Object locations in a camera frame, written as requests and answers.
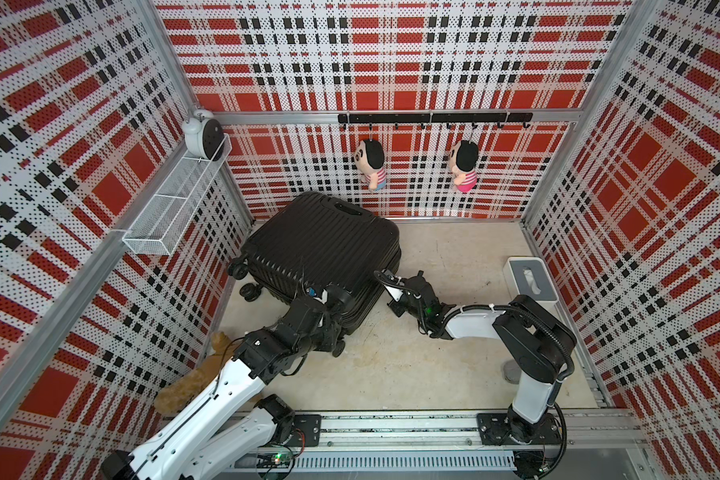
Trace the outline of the brown teddy bear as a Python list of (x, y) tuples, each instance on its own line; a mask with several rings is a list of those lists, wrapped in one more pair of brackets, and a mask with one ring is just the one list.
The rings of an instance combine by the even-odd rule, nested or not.
[(232, 340), (224, 332), (211, 336), (213, 353), (194, 370), (162, 388), (154, 401), (155, 411), (163, 417), (178, 414), (216, 379), (225, 362), (234, 354), (240, 339)]

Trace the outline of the hanging plush doll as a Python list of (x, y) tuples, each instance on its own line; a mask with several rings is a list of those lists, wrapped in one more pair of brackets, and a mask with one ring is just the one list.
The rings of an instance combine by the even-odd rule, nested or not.
[(385, 153), (379, 141), (361, 140), (353, 158), (370, 191), (378, 191), (386, 185)]
[(448, 157), (448, 170), (458, 191), (468, 193), (476, 186), (477, 160), (478, 145), (471, 141), (461, 140), (451, 148)]

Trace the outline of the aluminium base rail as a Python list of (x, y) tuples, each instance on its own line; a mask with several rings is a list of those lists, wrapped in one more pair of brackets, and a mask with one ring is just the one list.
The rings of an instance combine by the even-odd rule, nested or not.
[(477, 411), (323, 412), (299, 427), (277, 398), (253, 408), (231, 427), (226, 413), (187, 409), (129, 454), (133, 479), (212, 479), (266, 445), (284, 445), (304, 471), (514, 470), (521, 451), (633, 450), (645, 434), (619, 409), (561, 410), (525, 440), (511, 434), (507, 415)]

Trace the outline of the grey flat stone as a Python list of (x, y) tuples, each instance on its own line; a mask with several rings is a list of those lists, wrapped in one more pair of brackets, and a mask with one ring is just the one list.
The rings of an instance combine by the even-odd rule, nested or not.
[(504, 362), (501, 366), (501, 371), (503, 378), (506, 382), (512, 384), (512, 385), (518, 385), (522, 370), (519, 366), (519, 364), (514, 360), (508, 360)]

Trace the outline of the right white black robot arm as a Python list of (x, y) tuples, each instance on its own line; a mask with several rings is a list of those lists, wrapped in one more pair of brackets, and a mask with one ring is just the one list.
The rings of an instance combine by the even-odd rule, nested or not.
[(498, 340), (517, 363), (518, 390), (493, 444), (530, 444), (555, 425), (550, 409), (575, 371), (572, 352), (577, 340), (536, 300), (519, 294), (506, 305), (458, 307), (441, 302), (422, 272), (402, 278), (382, 270), (374, 276), (391, 297), (389, 308), (398, 317), (412, 315), (421, 334), (442, 340)]

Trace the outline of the white grey tissue box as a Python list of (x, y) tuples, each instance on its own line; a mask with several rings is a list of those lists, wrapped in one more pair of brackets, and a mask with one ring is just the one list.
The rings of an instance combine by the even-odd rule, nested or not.
[(511, 295), (527, 295), (552, 311), (559, 296), (544, 261), (538, 257), (509, 257), (503, 274)]

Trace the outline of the black hard-shell suitcase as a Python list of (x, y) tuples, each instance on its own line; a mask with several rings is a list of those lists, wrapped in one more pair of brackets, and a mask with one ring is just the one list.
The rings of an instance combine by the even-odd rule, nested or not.
[(256, 230), (228, 266), (236, 280), (250, 276), (240, 295), (248, 302), (266, 289), (289, 304), (301, 296), (324, 299), (320, 351), (341, 355), (383, 293), (376, 271), (398, 270), (398, 226), (344, 200), (305, 192)]

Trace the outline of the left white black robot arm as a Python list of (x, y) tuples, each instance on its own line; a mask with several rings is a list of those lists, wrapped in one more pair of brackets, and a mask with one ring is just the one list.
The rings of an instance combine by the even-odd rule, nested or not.
[(330, 286), (301, 294), (273, 325), (247, 333), (204, 390), (171, 422), (132, 452), (115, 451), (102, 463), (106, 479), (211, 479), (248, 452), (287, 439), (293, 410), (278, 396), (261, 401), (235, 425), (226, 421), (312, 351), (334, 353), (342, 315), (355, 304)]

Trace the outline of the left hanging plush doll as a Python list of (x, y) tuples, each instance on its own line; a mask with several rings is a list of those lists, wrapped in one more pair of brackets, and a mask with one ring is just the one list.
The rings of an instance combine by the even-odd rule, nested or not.
[(353, 158), (370, 191), (378, 191), (386, 185), (385, 153), (379, 141), (361, 140)]

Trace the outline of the right hanging plush doll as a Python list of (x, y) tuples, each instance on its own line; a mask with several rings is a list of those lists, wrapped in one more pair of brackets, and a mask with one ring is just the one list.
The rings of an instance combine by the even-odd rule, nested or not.
[(448, 157), (448, 170), (458, 191), (468, 193), (476, 186), (477, 160), (478, 145), (471, 141), (461, 140), (451, 148)]

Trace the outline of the black wall hook rail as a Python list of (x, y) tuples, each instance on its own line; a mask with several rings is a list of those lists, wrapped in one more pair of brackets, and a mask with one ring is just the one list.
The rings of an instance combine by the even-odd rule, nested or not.
[(478, 124), (506, 123), (529, 124), (533, 120), (532, 112), (478, 112), (478, 113), (344, 113), (338, 114), (341, 125), (376, 125), (376, 124)]

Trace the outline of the white alarm clock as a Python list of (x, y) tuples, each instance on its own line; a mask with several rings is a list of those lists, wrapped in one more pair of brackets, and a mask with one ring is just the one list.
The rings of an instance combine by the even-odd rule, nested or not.
[(224, 131), (212, 112), (196, 109), (182, 124), (188, 152), (195, 158), (214, 160), (224, 142)]

